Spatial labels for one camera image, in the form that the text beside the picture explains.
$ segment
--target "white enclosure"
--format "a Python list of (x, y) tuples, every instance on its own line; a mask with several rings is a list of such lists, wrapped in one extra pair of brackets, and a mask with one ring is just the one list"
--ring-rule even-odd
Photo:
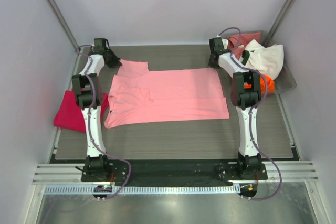
[(285, 0), (55, 0), (78, 44), (204, 44), (221, 28), (270, 30)]
[(297, 87), (281, 99), (300, 157), (313, 162), (330, 222), (336, 223), (335, 0), (285, 3), (0, 0), (1, 223), (25, 221), (37, 164), (46, 164), (53, 151), (52, 120), (74, 70), (74, 44), (91, 44), (97, 37), (108, 38), (113, 46), (207, 44), (230, 26), (270, 31), (284, 7), (290, 8), (274, 40), (284, 45)]

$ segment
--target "gray work surface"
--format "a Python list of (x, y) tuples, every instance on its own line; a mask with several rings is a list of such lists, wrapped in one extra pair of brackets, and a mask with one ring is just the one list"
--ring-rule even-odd
[[(209, 61), (208, 45), (113, 47), (125, 60), (146, 61), (149, 70), (205, 68)], [(81, 57), (78, 71), (85, 64)], [(104, 66), (99, 74), (102, 90), (108, 93), (118, 69)], [(208, 159), (236, 158), (240, 145), (239, 121), (230, 101), (230, 77), (219, 70), (230, 119), (142, 123), (106, 129), (102, 136), (108, 153), (127, 159)], [(273, 158), (293, 157), (289, 137), (275, 95), (268, 96), (257, 115), (260, 148)], [(61, 130), (56, 159), (85, 159), (85, 133)]]
[[(278, 183), (262, 183), (256, 197)], [(304, 183), (283, 183), (272, 199), (248, 201), (237, 194), (134, 195), (106, 202), (91, 195), (45, 195), (39, 224), (318, 224)], [(60, 211), (74, 210), (70, 213)]]

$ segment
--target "clothing pile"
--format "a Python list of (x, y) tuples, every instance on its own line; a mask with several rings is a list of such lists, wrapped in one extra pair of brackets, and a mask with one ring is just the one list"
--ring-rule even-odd
[[(238, 41), (239, 35), (232, 35), (228, 39), (223, 39), (224, 47), (233, 49)], [(242, 34), (238, 48), (234, 50), (236, 58), (247, 68), (259, 70), (268, 84), (268, 91), (275, 90), (274, 80), (280, 74), (284, 65), (283, 45), (273, 45), (271, 47), (263, 47), (260, 44), (261, 32), (253, 34)], [(265, 83), (260, 78), (261, 91), (265, 91)]]

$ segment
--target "pink t-shirt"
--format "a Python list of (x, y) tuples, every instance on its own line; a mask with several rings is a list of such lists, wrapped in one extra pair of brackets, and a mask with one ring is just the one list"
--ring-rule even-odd
[(147, 62), (121, 60), (105, 127), (149, 122), (228, 119), (217, 71), (149, 71)]

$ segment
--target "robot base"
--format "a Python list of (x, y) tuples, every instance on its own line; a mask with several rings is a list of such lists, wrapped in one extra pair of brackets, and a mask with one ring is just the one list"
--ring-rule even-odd
[(237, 164), (222, 164), (216, 167), (216, 173), (219, 180), (222, 180), (227, 185), (232, 185), (232, 180), (267, 180), (267, 171), (264, 164), (261, 164), (260, 170), (251, 171), (248, 173), (240, 173)]
[(106, 155), (99, 157), (86, 157), (82, 172), (82, 182), (110, 181), (112, 169)]

